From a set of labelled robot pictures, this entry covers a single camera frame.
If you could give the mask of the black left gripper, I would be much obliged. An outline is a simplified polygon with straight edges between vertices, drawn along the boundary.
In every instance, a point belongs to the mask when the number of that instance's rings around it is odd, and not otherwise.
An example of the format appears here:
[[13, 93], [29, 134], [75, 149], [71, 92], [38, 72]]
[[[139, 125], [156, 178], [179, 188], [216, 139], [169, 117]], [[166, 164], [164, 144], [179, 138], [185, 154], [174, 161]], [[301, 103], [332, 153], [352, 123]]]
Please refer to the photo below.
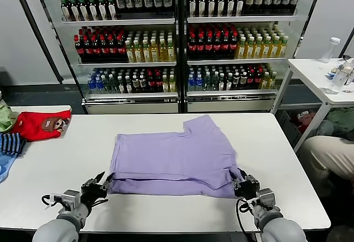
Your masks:
[[94, 207], [104, 202], [107, 202], [107, 189], [110, 188], [110, 184], [113, 179], [113, 175], [110, 174], [106, 180], [100, 184], [100, 181], [105, 174], [105, 171], [99, 173], [95, 178], [88, 179], [81, 185], [81, 198], [80, 201], [87, 207]]

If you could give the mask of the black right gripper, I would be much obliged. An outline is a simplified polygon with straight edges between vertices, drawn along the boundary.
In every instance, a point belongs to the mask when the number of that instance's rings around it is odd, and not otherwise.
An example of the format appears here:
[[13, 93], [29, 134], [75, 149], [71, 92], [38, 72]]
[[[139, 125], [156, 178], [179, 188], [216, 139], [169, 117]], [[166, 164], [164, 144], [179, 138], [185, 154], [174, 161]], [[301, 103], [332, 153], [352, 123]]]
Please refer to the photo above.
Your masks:
[[240, 169], [242, 180], [236, 174], [231, 173], [235, 196], [242, 198], [256, 198], [260, 190], [260, 184], [253, 176], [249, 176], [244, 170]]

